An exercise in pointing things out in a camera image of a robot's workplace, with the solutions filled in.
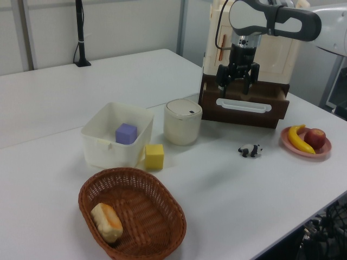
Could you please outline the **black gripper silver flange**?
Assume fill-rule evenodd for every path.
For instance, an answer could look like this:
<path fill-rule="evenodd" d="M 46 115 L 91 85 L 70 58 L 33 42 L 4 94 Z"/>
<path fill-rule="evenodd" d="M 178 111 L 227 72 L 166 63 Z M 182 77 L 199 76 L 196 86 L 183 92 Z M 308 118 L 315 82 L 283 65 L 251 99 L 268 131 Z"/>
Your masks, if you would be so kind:
<path fill-rule="evenodd" d="M 254 58 L 260 40 L 261 35 L 239 36 L 235 32 L 232 34 L 229 66 L 219 65 L 216 74 L 216 83 L 222 98 L 226 96 L 231 78 L 243 78 L 244 95 L 247 95 L 251 85 L 258 81 L 260 65 L 254 62 Z"/>

